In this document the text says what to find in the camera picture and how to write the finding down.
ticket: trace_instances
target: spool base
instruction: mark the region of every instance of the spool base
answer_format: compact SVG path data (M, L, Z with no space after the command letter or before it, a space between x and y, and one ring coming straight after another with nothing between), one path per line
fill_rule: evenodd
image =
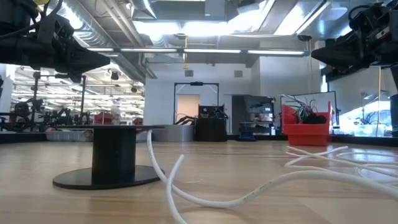
M132 187L148 184L160 180L153 167L136 166L134 177L129 181L120 181L111 184L94 184L91 181L91 168L66 172L53 179L53 185L64 189L77 190L104 190Z

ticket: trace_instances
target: window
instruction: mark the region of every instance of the window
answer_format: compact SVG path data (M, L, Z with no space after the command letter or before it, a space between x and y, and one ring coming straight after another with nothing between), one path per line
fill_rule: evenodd
M326 82L326 75L322 75L321 93L328 91L328 83Z

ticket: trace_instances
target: red object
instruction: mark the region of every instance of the red object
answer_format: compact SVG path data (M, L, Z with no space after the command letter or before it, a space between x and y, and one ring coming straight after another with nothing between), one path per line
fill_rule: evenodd
M330 142L331 119L333 111L329 102L329 112L315 113L326 118L325 124L297 124L295 109L282 105L283 132L293 146L327 146Z
M114 116L109 113L100 113L94 116L95 124L113 124Z

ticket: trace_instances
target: white cable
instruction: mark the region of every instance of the white cable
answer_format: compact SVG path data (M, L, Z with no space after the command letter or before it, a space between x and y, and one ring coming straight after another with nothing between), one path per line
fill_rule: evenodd
M396 170L398 170L398 166L389 165L389 164L364 164L364 165L365 165L365 166L371 166L371 167L388 168L388 169L396 169ZM357 174L360 175L361 177L364 177L364 178L369 179L369 177L367 177L367 176L365 176L365 175L363 174L361 168L356 167L356 172L357 172ZM395 186L395 185L398 184L398 178L395 178L395 177L392 177L392 178L393 178L392 180L375 180L375 181L377 181L377 182L379 182L379 183L382 183L382 184L388 184L388 185L390 185L391 187L397 187L397 186Z
M172 213L174 220L177 221L178 224L187 224L186 221L179 214L174 204L174 199L172 195L173 180L183 160L184 160L184 155L181 155L177 160L177 162L174 164L166 185L167 205L169 206L170 212Z
M159 178L164 183L167 183L167 178L163 174L162 170L160 169L160 167L155 159L154 151L152 148L152 131L151 130L148 131L147 143L148 143L148 151L149 151L149 156L150 156L150 161L152 163L152 166L154 167ZM282 176L256 188L255 190L253 190L252 192L250 192L249 194L247 194L241 198L231 200L228 202L217 202L217 201L210 201L210 200L204 200L201 198L197 198L197 197L194 197L192 195L185 193L184 191L178 189L174 185L172 185L172 190L178 196L180 196L180 197L184 198L185 200L188 200L192 203L198 204L198 205L202 205L202 206L206 206L206 207L214 207L214 208L232 208L232 207L237 207L239 205L242 205L243 203L256 198L261 192L263 192L267 189L270 189L277 185L283 184L284 182L287 182L290 180L295 180L295 179L327 179L327 180L351 182L354 184L359 184L362 186L370 187L374 190L378 190L378 191L388 194L392 198L398 200L398 190L396 190L396 189L379 184L375 181L364 179L362 177L357 177L357 176L349 175L349 174L340 174L340 173L330 172L330 171L298 171L298 172L293 172L290 174L285 174L285 175L282 175Z
M361 163L368 163L368 164L398 164L398 162L383 162L383 161L361 161L359 159L350 159L347 157L343 157L344 155L372 155L372 156L384 156L384 157L394 157L398 159L398 156L395 155L387 155L383 153L373 153L373 152L344 152L337 154L336 157L340 159L344 159L351 162L361 162Z
M345 150L345 149L348 149L348 146L338 147L338 148L330 150L330 151L314 153L313 155L323 156L323 155L331 154L333 152L337 152L337 151L341 151L341 150ZM286 154L292 155L292 156L297 156L298 158L286 163L285 166L290 166L292 164L295 164L298 161L301 161L303 159L311 157L311 156L306 156L306 155L297 155L297 154L294 154L294 153L291 153L291 152L286 152Z
M356 164L354 162L342 161L342 160L339 160L339 159L326 158L326 157L323 157L323 156L319 156L319 155L316 155L316 154L309 153L309 152L301 150L301 149L296 149L296 148L291 147L291 146L287 146L287 147L289 149L291 149L291 150L294 150L294 151L297 151L297 152L301 152L302 154L306 154L307 156L310 156L310 157L323 159L323 160L331 161L331 162L337 162L337 163L341 163L341 164L346 164L346 165L350 165L350 166L358 167L358 168L362 168L362 169L367 169L367 170L371 170L371 171L374 171L374 172L378 172L380 174L389 175L391 177L398 177L398 174L395 174L395 173L392 173L392 172L386 172L386 171L381 170L381 169L365 166L365 165L362 165L362 164Z
M174 204L173 195L172 195L172 188L173 188L172 184L174 177L178 171L178 168L180 167L180 164L183 161L183 158L184 155L181 155L178 161L174 164L166 186L167 205L169 206L169 209L172 213L174 220L179 224L187 224L187 222L181 217ZM388 196L391 196L393 199L398 200L398 190L396 189L393 189L391 187L379 184L375 181L371 181L369 179L365 179L362 177L356 177L349 174L340 174L337 172L330 172L330 171L297 171L289 174L284 174L264 184L263 186L257 188L255 191L249 194L249 196L251 196L251 198L255 198L261 192L270 190L271 188L277 187L280 184L286 183L291 180L302 180L302 179L332 180L338 182L346 182L350 184L357 184L363 187L369 187L371 189L385 193Z
M300 150L300 149L296 149L296 148L293 148L293 147L289 147L289 148L293 149L295 151L302 152L302 150ZM323 155L330 154L332 152L340 151L342 149L347 149L347 148L348 147L345 146L345 147L336 148L336 149L331 150L331 151L326 151L326 152L321 152L321 153L316 153L316 154L311 154L311 153L307 152L306 154L318 155L319 156L319 155L322 155L322 154ZM298 156L297 159L294 159L294 160L286 163L285 164L286 167L294 167L294 168L299 168L299 169L308 168L308 169L315 169L315 170L320 170L320 169L326 170L326 169L321 168L321 167L293 166L293 164L295 164L296 162L301 161L302 159L308 158L310 156L298 155L298 154L294 154L294 153L291 153L291 152L286 152L286 154L289 154L289 155L292 155L292 156ZM357 159L349 159L349 158L343 157L343 155L347 155L347 154L349 154L349 155L353 155L353 154L364 154L364 155L367 155L367 154L370 154L370 155L374 155L374 156L396 157L396 156L392 156L392 155L388 155L388 154L367 153L367 152L345 152L345 153L340 153L340 154L338 154L336 156L338 156L340 159L353 161L353 162L361 162L361 163L369 162L369 161L361 161L361 160L357 160ZM328 160L328 161L336 162L336 160L330 159L330 158L326 158L326 157L323 157L323 159L324 160ZM361 177L367 178L367 179L369 179L369 177L366 177L363 174L363 172L362 172L363 169L367 169L367 170L371 170L371 171L374 171L374 172L382 173L384 175L388 175L389 177L394 178L394 180L375 180L375 181L377 181L379 183L383 183L383 184L389 184L391 187L396 187L396 186L393 186L394 184L398 184L398 178L396 178L395 175L391 175L392 173L390 173L390 172L386 172L386 173L379 172L380 169L378 169L378 170L369 169L369 167L398 169L398 166L391 165L391 164L395 164L395 163L394 162L378 162L378 161L373 162L372 161L372 163L368 163L368 164L351 164L351 165L355 166L356 172L357 172L358 175L360 175Z

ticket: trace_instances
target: white wall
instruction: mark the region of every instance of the white wall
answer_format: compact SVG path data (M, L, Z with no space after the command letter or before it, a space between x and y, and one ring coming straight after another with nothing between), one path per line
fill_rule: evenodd
M239 80L250 80L251 69L246 68L244 64L187 64L189 70L193 70L193 77L185 77L183 69L184 64L173 63L155 63L150 65L150 69L155 73L158 79L161 80L184 80L187 82L201 81L201 82L215 82L215 81L230 81L234 78L235 70L242 70L243 77Z
M232 95L251 94L251 69L241 64L205 64L188 65L194 70L194 77L184 77L181 64L151 65L158 79L146 80L144 124L172 124L174 105L174 83L176 82L212 82L220 84L220 105L225 105L228 116L232 113ZM242 70L243 78L234 78L234 70ZM200 95L201 105L216 105L216 93L208 86L183 87L178 94Z
M379 69L369 68L329 83L331 91L336 91L337 107L340 114L347 113L361 107L361 92L367 94L378 94ZM386 90L390 95L397 94L389 69L382 71L381 90Z
M175 82L215 82L220 84L220 105L225 104L231 116L232 95L276 97L275 112L280 112L279 94L320 92L321 76L318 62L310 57L260 57L252 68L243 64L188 64L193 78L184 77L182 64L152 64L158 79L146 80L144 124L172 124ZM242 78L234 78L234 70L242 70ZM215 105L216 93L207 86L185 86L179 94L200 95L201 105Z

